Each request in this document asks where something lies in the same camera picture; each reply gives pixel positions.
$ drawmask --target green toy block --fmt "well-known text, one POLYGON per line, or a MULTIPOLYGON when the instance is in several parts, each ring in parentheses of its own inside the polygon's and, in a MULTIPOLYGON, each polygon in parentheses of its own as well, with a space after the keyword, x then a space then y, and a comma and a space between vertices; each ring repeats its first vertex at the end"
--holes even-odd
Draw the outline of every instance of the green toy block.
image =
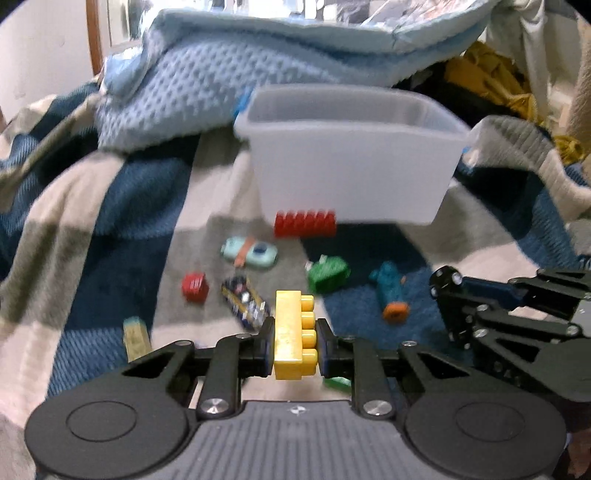
POLYGON ((341 392, 351 393, 351 380, 343 377, 325 378, 324 385, 341 392))
POLYGON ((320 260, 309 265, 308 286, 312 293, 331 293, 345 285, 351 269, 341 257, 322 255, 320 260))

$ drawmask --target toy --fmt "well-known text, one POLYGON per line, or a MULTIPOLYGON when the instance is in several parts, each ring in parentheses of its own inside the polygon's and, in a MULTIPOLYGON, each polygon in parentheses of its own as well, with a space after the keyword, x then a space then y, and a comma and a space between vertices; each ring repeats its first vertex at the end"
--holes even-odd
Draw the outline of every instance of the toy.
POLYGON ((295 290, 277 290, 275 301, 275 378, 300 380, 314 375, 318 363, 314 297, 295 290))
POLYGON ((275 237, 335 236, 336 217, 333 210, 315 212, 278 212, 275 217, 275 237))
POLYGON ((234 260, 235 267, 253 265, 269 268, 275 263, 277 247, 266 242, 258 242, 249 236, 233 236, 222 245, 220 253, 227 260, 234 260))
POLYGON ((340 390, 344 393, 351 393, 351 380, 345 377, 325 378, 322 383, 334 390, 340 390))
POLYGON ((316 263, 306 264, 308 286, 312 293, 325 294, 345 285, 351 269, 341 257, 321 255, 316 263))
POLYGON ((187 301, 204 303, 209 293, 209 285, 205 279, 205 273, 188 273, 183 278, 181 287, 187 301))
POLYGON ((267 302, 260 297, 248 278, 244 276, 224 280, 222 295, 247 330, 258 330, 265 318, 271 314, 267 302))
POLYGON ((148 329, 141 318, 131 317, 123 322, 123 344, 128 362, 133 362, 152 351, 148 329))
POLYGON ((376 295, 384 320, 392 323, 406 320, 410 307, 402 296, 405 277, 400 276, 396 265, 384 262, 379 269, 370 273, 369 280, 376 285, 376 295))

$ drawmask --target plastic storage container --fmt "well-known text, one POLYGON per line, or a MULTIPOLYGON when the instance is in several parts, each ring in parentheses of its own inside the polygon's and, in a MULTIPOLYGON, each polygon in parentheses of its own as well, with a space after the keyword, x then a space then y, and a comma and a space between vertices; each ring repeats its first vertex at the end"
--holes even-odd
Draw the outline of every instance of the plastic storage container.
POLYGON ((335 210, 344 222, 430 223, 468 126, 423 95, 378 87, 257 89, 234 123, 250 141, 265 219, 335 210))

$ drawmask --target plaid blanket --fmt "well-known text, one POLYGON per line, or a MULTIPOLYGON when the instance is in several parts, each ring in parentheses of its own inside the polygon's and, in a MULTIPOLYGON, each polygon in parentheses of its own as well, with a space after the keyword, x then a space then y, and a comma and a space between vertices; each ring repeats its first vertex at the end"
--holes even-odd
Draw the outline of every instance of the plaid blanket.
MULTIPOLYGON (((343 290, 318 299, 337 334, 395 348, 415 339, 449 350, 431 272, 453 264, 505 281, 538 266, 574 267, 565 224, 591 207, 576 168, 565 172, 534 125, 489 117, 473 131, 432 225, 340 225, 336 238, 274 240, 248 150, 230 128, 177 138, 123 157, 98 151, 94 83, 22 111, 0 137, 0 479, 33 479, 23 429, 47 396, 126 362, 123 321, 142 318, 154 348, 188 338, 213 346, 241 330, 219 294, 234 268, 219 250, 233 235, 275 243, 276 266, 248 271, 271 303, 275 290, 307 290, 305 262, 341 255, 343 290), (368 275, 385 261, 407 276, 405 325, 381 319, 368 275), (187 303, 181 279, 203 271, 203 306, 187 303)), ((589 248, 579 235, 578 248, 589 248)), ((318 377, 251 379, 243 398, 339 398, 318 377)))

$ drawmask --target wooden frame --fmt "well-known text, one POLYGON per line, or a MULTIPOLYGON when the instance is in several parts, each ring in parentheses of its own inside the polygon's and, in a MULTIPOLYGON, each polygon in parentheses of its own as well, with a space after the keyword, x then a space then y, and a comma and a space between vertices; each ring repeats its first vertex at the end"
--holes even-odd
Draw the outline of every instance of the wooden frame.
POLYGON ((103 51, 100 44, 99 0, 86 0, 86 25, 92 72, 98 75, 103 67, 103 51))

